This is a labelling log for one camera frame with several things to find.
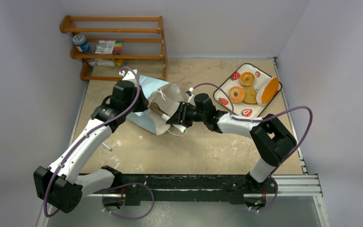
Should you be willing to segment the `light blue paper bag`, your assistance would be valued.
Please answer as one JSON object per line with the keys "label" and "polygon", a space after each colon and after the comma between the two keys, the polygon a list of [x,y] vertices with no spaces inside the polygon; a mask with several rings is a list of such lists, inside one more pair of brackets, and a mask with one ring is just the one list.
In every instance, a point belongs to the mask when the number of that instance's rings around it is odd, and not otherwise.
{"label": "light blue paper bag", "polygon": [[184,100],[177,84],[147,76],[139,76],[139,84],[145,98],[149,101],[148,109],[130,113],[127,119],[135,125],[161,135],[171,127],[166,121],[176,112]]}

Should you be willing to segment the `brown fake bread piece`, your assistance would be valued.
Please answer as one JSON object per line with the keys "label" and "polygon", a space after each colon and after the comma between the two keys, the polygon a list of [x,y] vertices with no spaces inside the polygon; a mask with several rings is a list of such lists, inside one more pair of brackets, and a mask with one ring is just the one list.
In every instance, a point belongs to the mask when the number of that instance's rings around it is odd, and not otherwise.
{"label": "brown fake bread piece", "polygon": [[253,86],[250,87],[243,87],[244,90],[244,99],[243,99],[243,103],[248,104],[248,105],[254,105],[257,103],[256,100],[256,96],[257,96],[257,91]]}

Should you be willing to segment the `white orange fake bread slice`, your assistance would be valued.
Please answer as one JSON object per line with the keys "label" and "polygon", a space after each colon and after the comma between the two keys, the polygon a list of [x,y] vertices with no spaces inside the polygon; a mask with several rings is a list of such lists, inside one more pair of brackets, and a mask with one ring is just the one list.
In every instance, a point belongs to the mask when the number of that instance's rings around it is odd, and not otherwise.
{"label": "white orange fake bread slice", "polygon": [[279,88],[279,79],[274,77],[269,79],[261,89],[258,90],[256,101],[258,105],[268,104],[275,96]]}

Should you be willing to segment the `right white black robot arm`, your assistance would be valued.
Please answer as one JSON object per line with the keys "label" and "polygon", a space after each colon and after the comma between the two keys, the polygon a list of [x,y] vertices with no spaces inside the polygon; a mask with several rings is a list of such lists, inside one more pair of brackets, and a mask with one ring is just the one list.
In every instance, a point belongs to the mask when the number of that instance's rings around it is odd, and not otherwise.
{"label": "right white black robot arm", "polygon": [[200,93],[194,103],[180,102],[175,113],[166,124],[185,128],[194,122],[202,122],[210,131],[229,133],[252,139],[260,155],[248,173],[247,188],[259,192],[265,180],[287,159],[297,145],[290,131],[273,114],[265,118],[244,118],[230,112],[218,110],[208,94]]}

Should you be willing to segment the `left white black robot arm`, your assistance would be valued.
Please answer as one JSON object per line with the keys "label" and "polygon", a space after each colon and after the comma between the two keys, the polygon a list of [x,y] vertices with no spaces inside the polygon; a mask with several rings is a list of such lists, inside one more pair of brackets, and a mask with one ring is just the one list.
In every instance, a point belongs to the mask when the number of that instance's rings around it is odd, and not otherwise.
{"label": "left white black robot arm", "polygon": [[[47,218],[57,211],[71,212],[84,196],[101,189],[105,188],[109,193],[121,190],[122,180],[116,177],[113,168],[103,167],[85,176],[79,174],[97,148],[126,121],[128,114],[143,112],[147,107],[148,100],[139,83],[118,81],[112,94],[95,108],[82,133],[67,150],[48,167],[37,167],[33,178]],[[49,205],[57,211],[50,213]]]}

